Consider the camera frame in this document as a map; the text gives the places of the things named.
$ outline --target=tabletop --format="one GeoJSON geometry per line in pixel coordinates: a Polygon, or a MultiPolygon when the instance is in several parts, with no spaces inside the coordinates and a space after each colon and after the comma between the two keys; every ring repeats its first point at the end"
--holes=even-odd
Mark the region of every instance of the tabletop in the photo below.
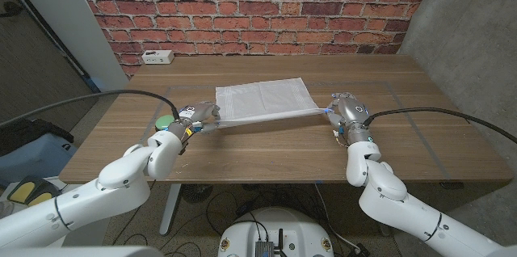
{"type": "MultiPolygon", "coordinates": [[[[217,86],[302,78],[314,102],[351,92],[370,113],[401,107],[457,108],[405,55],[176,57],[144,65],[128,89],[152,91],[178,108],[215,102],[217,86]]],[[[169,107],[141,95],[120,95],[60,174],[86,183],[136,143],[146,143],[169,107]]],[[[395,175],[405,181],[506,182],[513,177],[467,121],[435,112],[375,119],[370,129],[395,175]]],[[[195,135],[166,181],[175,183],[340,183],[347,151],[325,115],[274,120],[195,135]]]]}

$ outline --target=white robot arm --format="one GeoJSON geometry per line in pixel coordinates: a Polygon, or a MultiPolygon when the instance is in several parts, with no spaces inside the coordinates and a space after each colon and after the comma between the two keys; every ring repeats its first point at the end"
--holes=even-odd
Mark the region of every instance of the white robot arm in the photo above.
{"type": "Polygon", "coordinates": [[[0,220],[0,249],[47,246],[91,222],[126,213],[149,198],[145,179],[164,179],[182,154],[192,133],[208,133],[218,116],[214,103],[198,103],[179,113],[180,120],[150,137],[147,146],[134,145],[104,167],[97,179],[0,220]]]}
{"type": "Polygon", "coordinates": [[[331,124],[347,133],[347,180],[364,186],[359,198],[361,209],[374,220],[391,225],[421,239],[443,256],[487,256],[502,246],[424,204],[407,193],[405,184],[391,166],[380,160],[379,147],[368,127],[366,107],[351,94],[334,95],[329,107],[338,106],[341,116],[330,113],[331,124]]]}

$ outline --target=electrical outlet strip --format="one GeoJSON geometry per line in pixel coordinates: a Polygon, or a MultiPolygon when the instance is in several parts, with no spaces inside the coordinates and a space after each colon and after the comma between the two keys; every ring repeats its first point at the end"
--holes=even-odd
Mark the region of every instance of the electrical outlet strip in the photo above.
{"type": "Polygon", "coordinates": [[[170,64],[174,54],[170,50],[149,50],[142,55],[145,64],[170,64]]]}

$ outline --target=white cloth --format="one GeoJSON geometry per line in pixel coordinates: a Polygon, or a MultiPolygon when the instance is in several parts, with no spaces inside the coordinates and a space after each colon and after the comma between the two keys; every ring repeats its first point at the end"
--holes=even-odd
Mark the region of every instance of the white cloth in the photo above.
{"type": "Polygon", "coordinates": [[[216,87],[219,128],[322,114],[301,78],[216,87]]]}

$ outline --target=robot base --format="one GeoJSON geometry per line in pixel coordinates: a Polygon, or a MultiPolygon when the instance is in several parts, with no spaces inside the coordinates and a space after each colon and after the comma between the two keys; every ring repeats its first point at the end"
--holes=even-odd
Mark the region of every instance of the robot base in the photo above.
{"type": "MultiPolygon", "coordinates": [[[[277,247],[279,245],[279,230],[283,230],[283,253],[287,257],[333,257],[334,251],[329,235],[310,217],[294,209],[280,207],[268,207],[254,210],[253,216],[262,223],[269,235],[269,242],[277,247]]],[[[218,257],[274,257],[269,254],[255,256],[256,242],[259,240],[259,232],[262,244],[266,244],[264,228],[253,222],[251,214],[238,218],[236,224],[231,225],[223,233],[219,244],[218,257]]]]}

